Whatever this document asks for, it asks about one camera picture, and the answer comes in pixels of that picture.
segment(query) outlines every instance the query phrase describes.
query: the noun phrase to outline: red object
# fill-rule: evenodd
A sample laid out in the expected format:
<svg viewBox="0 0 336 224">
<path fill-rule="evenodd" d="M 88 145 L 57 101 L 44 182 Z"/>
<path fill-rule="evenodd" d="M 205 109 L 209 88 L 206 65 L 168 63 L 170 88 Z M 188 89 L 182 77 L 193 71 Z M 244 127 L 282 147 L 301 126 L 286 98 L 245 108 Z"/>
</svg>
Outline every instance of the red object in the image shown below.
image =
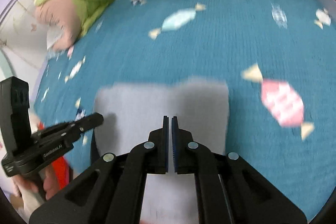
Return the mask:
<svg viewBox="0 0 336 224">
<path fill-rule="evenodd" d="M 44 129 L 44 124 L 38 124 L 38 130 Z M 69 165 L 63 157 L 58 158 L 51 164 L 55 170 L 60 189 L 63 189 L 70 182 Z"/>
</svg>

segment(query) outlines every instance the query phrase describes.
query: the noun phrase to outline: pink candy print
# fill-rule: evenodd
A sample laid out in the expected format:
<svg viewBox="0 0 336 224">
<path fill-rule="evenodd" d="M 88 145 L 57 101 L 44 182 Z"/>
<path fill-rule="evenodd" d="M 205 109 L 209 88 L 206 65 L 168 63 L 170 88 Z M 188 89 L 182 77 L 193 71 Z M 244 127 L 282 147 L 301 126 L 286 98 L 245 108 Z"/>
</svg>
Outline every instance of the pink candy print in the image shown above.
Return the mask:
<svg viewBox="0 0 336 224">
<path fill-rule="evenodd" d="M 264 80 L 261 101 L 280 126 L 297 127 L 303 123 L 303 101 L 287 82 Z"/>
<path fill-rule="evenodd" d="M 315 126 L 304 122 L 305 109 L 302 98 L 288 82 L 263 79 L 258 64 L 254 64 L 241 73 L 241 77 L 261 83 L 261 101 L 281 127 L 301 126 L 301 138 L 306 139 Z"/>
</svg>

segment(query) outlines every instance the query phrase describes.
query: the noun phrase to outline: metal screw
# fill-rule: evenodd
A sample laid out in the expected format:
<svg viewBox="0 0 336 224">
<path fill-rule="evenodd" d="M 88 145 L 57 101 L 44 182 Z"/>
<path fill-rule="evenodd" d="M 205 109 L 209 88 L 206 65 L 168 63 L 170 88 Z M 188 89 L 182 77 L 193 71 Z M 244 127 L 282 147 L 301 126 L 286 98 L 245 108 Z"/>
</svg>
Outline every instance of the metal screw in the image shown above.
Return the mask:
<svg viewBox="0 0 336 224">
<path fill-rule="evenodd" d="M 188 143 L 188 147 L 190 149 L 196 149 L 198 147 L 198 143 L 190 142 L 190 143 Z"/>
<path fill-rule="evenodd" d="M 111 153 L 107 153 L 103 156 L 103 160 L 106 162 L 112 161 L 114 159 L 114 155 Z"/>
<path fill-rule="evenodd" d="M 143 146 L 146 148 L 146 149 L 151 149 L 155 146 L 155 144 L 153 142 L 145 142 L 143 144 Z"/>
<path fill-rule="evenodd" d="M 236 152 L 230 152 L 228 156 L 231 160 L 238 160 L 239 158 L 239 155 Z"/>
</svg>

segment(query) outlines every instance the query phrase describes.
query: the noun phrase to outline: teal carpet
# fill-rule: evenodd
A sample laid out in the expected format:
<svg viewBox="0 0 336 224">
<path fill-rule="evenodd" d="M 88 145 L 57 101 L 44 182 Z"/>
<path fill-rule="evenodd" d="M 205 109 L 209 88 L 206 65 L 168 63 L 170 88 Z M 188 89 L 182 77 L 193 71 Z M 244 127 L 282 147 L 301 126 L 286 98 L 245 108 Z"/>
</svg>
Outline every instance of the teal carpet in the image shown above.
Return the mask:
<svg viewBox="0 0 336 224">
<path fill-rule="evenodd" d="M 193 21 L 148 37 L 167 16 L 197 2 L 206 10 Z M 272 4 L 286 14 L 287 29 L 273 20 Z M 116 82 L 170 85 L 192 75 L 226 81 L 226 151 L 239 153 L 311 219 L 336 183 L 336 28 L 314 24 L 322 8 L 317 0 L 147 0 L 135 7 L 116 0 L 76 43 L 71 60 L 63 54 L 49 61 L 36 112 L 47 126 L 73 120 L 79 97 L 88 114 L 98 89 Z M 315 123 L 305 141 L 299 128 L 281 128 L 262 105 L 260 84 L 242 80 L 241 71 L 256 62 L 265 78 L 286 80 L 301 95 L 305 120 Z M 89 166 L 91 133 L 86 136 L 87 145 L 81 139 L 66 155 L 78 172 Z"/>
</svg>

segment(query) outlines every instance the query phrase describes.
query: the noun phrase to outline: gray cloth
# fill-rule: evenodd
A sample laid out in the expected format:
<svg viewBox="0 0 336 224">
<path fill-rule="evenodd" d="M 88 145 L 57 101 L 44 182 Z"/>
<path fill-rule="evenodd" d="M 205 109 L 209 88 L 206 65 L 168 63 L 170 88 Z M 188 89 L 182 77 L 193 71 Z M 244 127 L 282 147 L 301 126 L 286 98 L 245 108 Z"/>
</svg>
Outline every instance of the gray cloth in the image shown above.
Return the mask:
<svg viewBox="0 0 336 224">
<path fill-rule="evenodd" d="M 98 92 L 94 110 L 104 116 L 95 129 L 100 155 L 128 153 L 161 128 L 163 116 L 177 116 L 179 127 L 215 153 L 224 153 L 228 121 L 225 83 L 191 79 L 168 87 L 154 84 L 116 84 Z M 149 223 L 198 223 L 193 175 L 176 175 L 169 134 L 169 173 L 148 175 L 141 219 Z"/>
</svg>

